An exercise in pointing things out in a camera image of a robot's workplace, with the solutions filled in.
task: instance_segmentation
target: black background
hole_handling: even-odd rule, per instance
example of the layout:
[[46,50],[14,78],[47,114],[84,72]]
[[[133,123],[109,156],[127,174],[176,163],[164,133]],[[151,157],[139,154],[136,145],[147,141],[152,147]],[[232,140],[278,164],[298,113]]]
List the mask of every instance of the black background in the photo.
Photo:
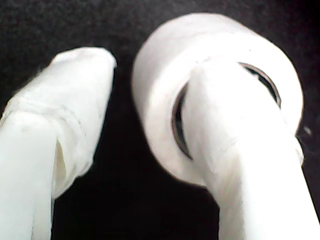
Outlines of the black background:
[[147,146],[130,91],[133,60],[147,36],[164,21],[190,12],[230,16],[275,43],[294,63],[305,96],[298,133],[305,152],[303,172],[320,211],[317,1],[1,0],[1,110],[58,52],[103,46],[118,62],[94,165],[56,201],[53,240],[218,238],[217,205],[205,189],[178,182],[159,166]]

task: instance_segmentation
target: white roller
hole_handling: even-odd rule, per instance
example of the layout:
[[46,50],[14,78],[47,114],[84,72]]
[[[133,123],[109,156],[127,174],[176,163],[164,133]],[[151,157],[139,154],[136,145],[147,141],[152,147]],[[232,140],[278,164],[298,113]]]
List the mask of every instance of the white roller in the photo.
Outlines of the white roller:
[[220,207],[220,240],[318,240],[295,136],[265,86],[230,59],[190,76],[182,127]]
[[93,162],[115,66],[104,48],[62,52],[8,102],[0,121],[0,239],[50,239],[52,199]]
[[251,66],[273,82],[281,98],[281,115],[292,134],[302,115],[303,95],[295,68],[268,40],[213,13],[188,14],[164,23],[136,56],[133,98],[156,159],[176,178],[199,185],[205,184],[202,177],[177,144],[173,113],[191,71],[218,56]]

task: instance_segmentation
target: white plastic wrap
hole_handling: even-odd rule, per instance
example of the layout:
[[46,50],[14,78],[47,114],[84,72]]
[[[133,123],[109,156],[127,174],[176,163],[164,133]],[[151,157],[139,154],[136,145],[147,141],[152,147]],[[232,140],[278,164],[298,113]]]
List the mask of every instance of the white plastic wrap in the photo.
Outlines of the white plastic wrap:
[[[0,239],[29,240],[30,227],[32,240],[50,239],[51,198],[93,162],[115,66],[104,48],[62,52],[8,102],[0,121],[0,165],[11,170],[1,181],[0,194],[8,199],[0,202]],[[0,167],[0,179],[7,178],[6,168]],[[16,219],[6,221],[9,214]]]

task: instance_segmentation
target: dark fabric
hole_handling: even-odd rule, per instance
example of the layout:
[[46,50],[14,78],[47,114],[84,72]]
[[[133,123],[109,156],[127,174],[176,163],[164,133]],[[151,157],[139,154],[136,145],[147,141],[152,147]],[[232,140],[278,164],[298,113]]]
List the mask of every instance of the dark fabric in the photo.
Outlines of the dark fabric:
[[118,61],[94,165],[56,201],[52,239],[218,238],[217,205],[205,189],[178,182],[159,166],[130,91],[133,60],[147,36],[164,21],[190,12],[230,16],[278,45],[294,63],[305,95],[298,134],[303,171],[319,212],[319,10],[317,1],[304,0],[1,0],[1,110],[58,52],[103,46]]

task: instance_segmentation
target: white cylinder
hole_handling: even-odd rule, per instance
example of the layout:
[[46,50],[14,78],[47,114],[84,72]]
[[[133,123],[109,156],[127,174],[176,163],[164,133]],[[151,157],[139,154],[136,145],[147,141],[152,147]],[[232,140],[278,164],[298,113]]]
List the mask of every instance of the white cylinder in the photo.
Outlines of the white cylinder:
[[155,158],[176,178],[198,185],[205,183],[177,143],[175,113],[191,71],[218,56],[251,66],[272,81],[293,134],[302,115],[303,95],[295,68],[268,40],[219,14],[193,13],[164,23],[134,61],[133,98]]
[[320,239],[295,136],[251,73],[221,57],[196,67],[182,127],[220,207],[220,240]]
[[0,181],[0,239],[50,239],[52,199],[93,162],[115,66],[104,48],[62,52],[8,102],[0,120],[0,179],[10,173]]

